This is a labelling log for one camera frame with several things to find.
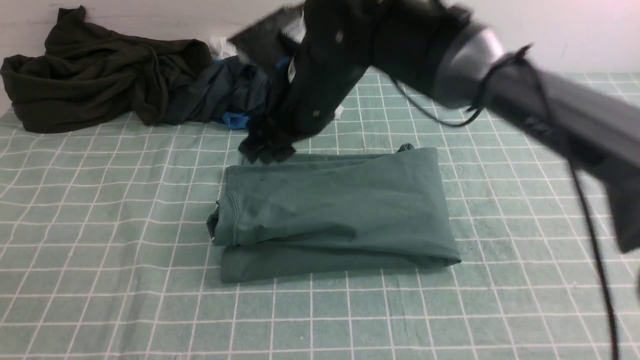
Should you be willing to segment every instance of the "white grid line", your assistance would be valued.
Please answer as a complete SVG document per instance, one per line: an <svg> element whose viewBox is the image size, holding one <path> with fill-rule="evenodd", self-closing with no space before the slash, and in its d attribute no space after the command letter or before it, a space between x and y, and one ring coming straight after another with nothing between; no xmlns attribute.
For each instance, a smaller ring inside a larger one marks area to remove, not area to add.
<svg viewBox="0 0 640 360"><path fill-rule="evenodd" d="M499 141L499 142L500 142L500 144L502 145L502 139L500 139L500 137L498 137L498 141ZM509 167L511 167L511 171L513 171L513 172L514 172L514 174L515 174L516 172L515 172L515 168L513 167L513 164L509 164ZM487 172L486 172L486 170L484 169L484 166L483 166L483 171L484 171L484 174L487 176ZM529 200L529 198L527 197L527 194L526 194L526 192L525 192L525 188L524 188L524 186L522 186L522 183L520 182L520 178L518 178L516 181L517 181L517 183L518 183L518 187L520 188L520 191L524 194L524 200L526 201L526 203L527 203L527 205L528 205L528 207L529 207L529 210L531 211L531 213L535 213L535 211L534 211L534 209L533 209L533 206L531 205L531 201L530 201L530 200ZM538 219L539 219L539 218L540 218L540 217L536 217L536 218L534 218L534 221L536 222L536 226L537 226L538 231L540 232L540 234L544 235L543 228L542 228L542 226L540 225L540 222L538 221ZM547 250L548 250L548 251L549 251L549 253L551 254L551 259L552 259L552 260L555 260L555 259L556 259L556 256L553 254L553 249L552 249L552 248L551 248L551 246L549 245L549 242L547 241L547 239L543 239L543 241L544 241L545 246L547 247ZM555 265L556 271L557 271L557 272L558 272L558 274L560 275L560 279L562 280L563 284L564 284L565 286L567 286L567 287L568 287L568 284L567 284L567 282L566 282L566 279L564 278L564 274L562 273L562 269L560 269L560 266L558 266L557 262L554 262L554 265ZM578 309L578 305L576 305L576 303L575 303L575 299L573 298L573 296L571 296L571 292L570 292L570 291L568 291L568 290L567 290L567 295L569 295L569 299L571 299L572 306L573 306L574 310L576 311L576 313L578 314L578 316L579 316L579 318L580 318L580 323L582 324L582 327L583 327L583 329L584 329L585 333L587 334L587 337L589 338L589 341L593 343L593 337L591 336L591 333L589 332L589 328L587 327L587 324L584 322L583 317L580 315L580 310ZM595 346L594 346L594 348L593 348L593 349L594 349L594 351L595 351L595 353L596 353L596 356L597 356L598 360L601 360L601 359L600 359L600 353L599 353L599 352L598 352L598 350L595 348Z"/></svg>
<svg viewBox="0 0 640 360"><path fill-rule="evenodd" d="M178 133L180 127L177 126L176 127L176 133ZM147 146L147 140L148 137L145 139L145 146ZM140 164L140 162L142 161L142 157L140 157L140 159L138 159L138 164ZM166 168L163 168L162 170L162 174L160 175L160 180L162 181L162 179L164 178L164 175L166 174ZM160 186L158 186L158 189L156 190L156 195L154 198L157 198L158 193L160 191ZM154 202L151 205L151 208L149 209L149 213L147 218L151 218L151 214L153 214L153 210L154 210L154 206L156 205L156 203ZM140 238L144 238L145 232L147 231L147 227L148 227L149 222L145 222L144 228L142 230L142 233L140 235ZM138 242L138 245L136 246L136 252L133 256L133 263L135 264L138 261L138 255L140 254L140 245L142 244L142 241ZM131 289L131 284L133 283L133 278L135 275L136 271L135 270L131 270L131 275L129 276L129 282L127 284L127 294L129 293L129 289ZM124 313L124 309L125 306L127 305L127 294L125 294L124 299L122 299L122 305L120 306L120 311L118 312L118 321L120 321L120 319L122 318L122 315ZM115 340L116 334L118 333L118 325L116 324L116 326L113 327L113 332L111 333L111 339L109 340L109 346L107 347L107 353L109 353L111 351L111 347L113 346L113 342Z"/></svg>

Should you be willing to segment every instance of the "clothing pile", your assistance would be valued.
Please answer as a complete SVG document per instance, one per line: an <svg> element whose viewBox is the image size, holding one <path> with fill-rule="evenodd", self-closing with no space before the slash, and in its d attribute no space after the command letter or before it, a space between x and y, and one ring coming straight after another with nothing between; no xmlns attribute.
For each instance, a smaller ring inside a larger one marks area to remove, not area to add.
<svg viewBox="0 0 640 360"><path fill-rule="evenodd" d="M435 148L244 161L225 177L207 222L222 282L461 262Z"/></svg>
<svg viewBox="0 0 640 360"><path fill-rule="evenodd" d="M135 111L146 125L224 122L234 129L266 111L269 82L237 56L214 61L199 40L122 35L59 9L45 54L4 60L0 74L24 129L60 133Z"/></svg>

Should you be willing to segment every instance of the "dark blue garment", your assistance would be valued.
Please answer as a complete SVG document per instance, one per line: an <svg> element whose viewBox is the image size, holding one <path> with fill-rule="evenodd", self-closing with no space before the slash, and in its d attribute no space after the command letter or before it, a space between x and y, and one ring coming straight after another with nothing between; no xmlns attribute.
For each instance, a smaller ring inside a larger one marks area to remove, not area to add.
<svg viewBox="0 0 640 360"><path fill-rule="evenodd" d="M214 61L194 80L184 76L169 92L162 122L219 122L244 129L251 118L267 111L270 91L267 75L237 56Z"/></svg>
<svg viewBox="0 0 640 360"><path fill-rule="evenodd" d="M249 117L245 114L224 113L220 120L220 122L227 125L229 129L239 130L246 129L246 123L249 121Z"/></svg>

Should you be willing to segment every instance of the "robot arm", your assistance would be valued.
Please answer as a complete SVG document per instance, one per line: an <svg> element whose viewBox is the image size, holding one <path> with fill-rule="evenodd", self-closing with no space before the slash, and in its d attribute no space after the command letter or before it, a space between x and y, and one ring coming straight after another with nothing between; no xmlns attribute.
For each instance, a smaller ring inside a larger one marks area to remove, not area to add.
<svg viewBox="0 0 640 360"><path fill-rule="evenodd" d="M297 42L286 35L301 18L306 33ZM640 109L540 71L557 118L551 126L524 68L508 65L488 76L508 54L468 11L435 0L307 0L230 40L277 89L269 116L251 123L241 144L250 160L286 159L293 142L331 122L373 66L446 108L486 108L561 154L554 129L562 127L577 165L606 187L620 250L640 247Z"/></svg>

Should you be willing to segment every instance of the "table surface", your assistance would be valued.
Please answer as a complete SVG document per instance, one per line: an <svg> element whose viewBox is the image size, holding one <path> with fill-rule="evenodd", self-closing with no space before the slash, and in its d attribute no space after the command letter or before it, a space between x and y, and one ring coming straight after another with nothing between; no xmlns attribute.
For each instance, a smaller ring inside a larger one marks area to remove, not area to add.
<svg viewBox="0 0 640 360"><path fill-rule="evenodd" d="M640 104L640 74L567 74ZM420 95L444 120L460 121ZM437 147L463 263L441 272L219 280L205 221L244 131L125 114L57 135L0 119L0 359L608 359L566 165L491 114L442 128L367 73L301 152ZM586 178L624 359L640 359L638 252Z"/></svg>

